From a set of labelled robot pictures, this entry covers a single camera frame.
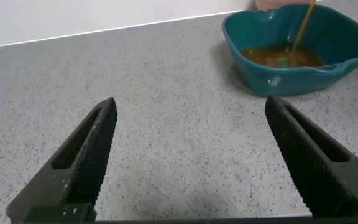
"textured grip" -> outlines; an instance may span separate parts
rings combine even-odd
[[[283,99],[270,96],[265,114],[313,216],[358,215],[358,158]]]
[[[65,203],[96,203],[109,160],[112,136],[117,122],[115,104],[108,103],[92,127],[93,134],[83,147],[77,174]]]

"granite countertop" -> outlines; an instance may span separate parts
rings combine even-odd
[[[319,2],[358,21],[358,1]],[[310,214],[255,96],[232,72],[227,15],[0,47],[0,223],[90,109],[118,122],[99,220]],[[358,156],[358,69],[287,98]]]

